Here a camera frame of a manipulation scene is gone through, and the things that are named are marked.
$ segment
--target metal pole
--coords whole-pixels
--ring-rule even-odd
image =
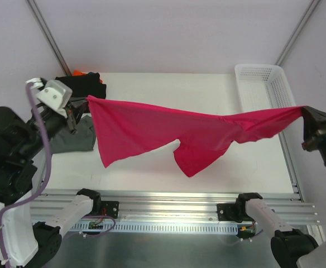
[[[35,0],[26,0],[26,2],[28,4],[31,12],[33,13],[33,16],[34,16],[35,20],[37,21],[42,33],[44,34],[45,39],[48,41],[53,53],[55,54],[55,57],[56,57],[57,61],[59,62],[59,65],[63,69],[63,72],[65,73],[65,75],[71,76],[72,75],[71,71],[70,71],[63,55],[61,54],[60,49],[57,46],[57,43],[55,42],[55,39],[52,36],[52,34],[49,30],[49,27],[47,26]]]
[[[310,17],[312,16],[312,14],[314,13],[315,9],[317,8],[317,6],[319,5],[319,3],[321,1],[322,0],[312,0],[309,3],[308,8],[304,12],[301,20],[298,22],[295,30],[293,31],[290,39],[288,40],[287,44],[285,45],[285,47],[284,47],[283,51],[281,52],[279,59],[277,60],[275,65],[282,66],[285,63],[296,40],[300,36],[302,30],[306,26],[307,22],[309,21]]]

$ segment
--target cable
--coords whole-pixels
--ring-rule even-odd
[[[231,244],[226,243],[226,242],[224,242],[224,241],[222,241],[222,240],[220,240],[220,241],[221,241],[222,244],[231,247],[231,246],[235,246],[235,245],[237,245],[237,244],[239,244],[239,243],[241,243],[241,242],[244,242],[244,241],[250,241],[250,242],[252,242],[252,239],[253,239],[253,238],[256,238],[256,237],[258,237],[258,236],[260,236],[260,235],[262,235],[262,234],[263,234],[263,230],[259,231],[257,234],[255,234],[255,235],[254,235],[253,237],[251,237],[251,238],[243,239],[243,240],[240,239],[240,240],[238,240],[238,241],[236,241],[236,242],[233,242],[233,243],[231,243]]]
[[[25,199],[23,201],[8,205],[8,206],[2,208],[0,211],[0,249],[1,249],[3,259],[4,259],[4,261],[6,261],[6,263],[5,263],[6,268],[10,268],[10,264],[9,264],[9,259],[8,259],[8,253],[6,251],[6,247],[4,244],[3,229],[2,229],[3,215],[9,209],[16,208],[21,205],[27,204],[27,203],[33,201],[35,198],[37,198],[46,188],[46,186],[49,182],[50,174],[51,174],[51,150],[50,150],[50,145],[49,145],[49,138],[46,133],[46,128],[44,126],[44,122],[39,114],[38,109],[36,108],[36,104],[35,104],[33,95],[31,93],[31,87],[33,85],[34,85],[34,83],[27,83],[25,86],[25,90],[26,90],[26,94],[27,94],[30,106],[32,108],[32,113],[34,115],[35,120],[37,121],[38,126],[39,126],[39,132],[40,132],[42,144],[44,146],[44,152],[45,152],[45,157],[46,157],[46,172],[45,172],[44,180],[43,180],[40,188],[38,189],[38,191],[35,194],[31,195],[30,197],[28,197],[27,199]]]
[[[114,218],[110,217],[110,216],[85,216],[83,218],[104,218],[104,219],[110,219],[113,221],[113,226],[111,226],[110,228],[108,228],[106,231],[100,232],[99,234],[86,234],[85,236],[87,237],[101,237],[104,236],[106,233],[108,233],[109,231],[111,231],[115,226],[116,226],[116,221]]]

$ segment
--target red shirt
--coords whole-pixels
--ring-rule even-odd
[[[179,139],[174,158],[188,177],[222,156],[233,141],[271,138],[301,116],[301,107],[214,116],[93,96],[87,99],[105,167]]]

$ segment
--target white table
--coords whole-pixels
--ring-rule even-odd
[[[107,98],[209,114],[241,112],[235,76],[227,74],[102,73]],[[279,137],[237,144],[188,178],[174,161],[179,141],[104,168],[92,152],[56,154],[47,189],[180,193],[293,193]]]

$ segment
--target white basket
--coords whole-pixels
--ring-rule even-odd
[[[296,105],[281,67],[238,64],[235,74],[242,112]]]

